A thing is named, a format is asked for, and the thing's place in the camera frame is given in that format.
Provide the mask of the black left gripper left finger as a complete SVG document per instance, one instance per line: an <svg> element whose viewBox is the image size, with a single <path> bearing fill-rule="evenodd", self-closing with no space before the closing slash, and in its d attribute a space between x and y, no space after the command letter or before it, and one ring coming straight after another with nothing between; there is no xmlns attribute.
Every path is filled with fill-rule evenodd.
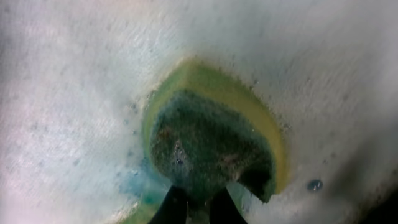
<svg viewBox="0 0 398 224"><path fill-rule="evenodd" d="M171 186L149 224L185 224L186 219L187 195L183 189Z"/></svg>

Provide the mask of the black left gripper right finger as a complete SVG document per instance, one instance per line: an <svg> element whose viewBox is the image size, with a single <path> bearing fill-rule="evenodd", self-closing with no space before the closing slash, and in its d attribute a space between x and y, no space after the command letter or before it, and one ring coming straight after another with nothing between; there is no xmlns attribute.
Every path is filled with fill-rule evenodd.
<svg viewBox="0 0 398 224"><path fill-rule="evenodd" d="M247 224L240 215L227 188L219 191L210 203L210 224Z"/></svg>

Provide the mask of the green scrubbing sponge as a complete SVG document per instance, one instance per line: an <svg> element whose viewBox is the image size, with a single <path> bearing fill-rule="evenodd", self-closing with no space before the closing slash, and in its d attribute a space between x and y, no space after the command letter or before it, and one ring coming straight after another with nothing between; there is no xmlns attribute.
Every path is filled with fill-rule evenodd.
<svg viewBox="0 0 398 224"><path fill-rule="evenodd" d="M159 85L142 138L154 169L196 203L232 182L268 202L289 181L283 138L268 108L240 80L204 63L182 62Z"/></svg>

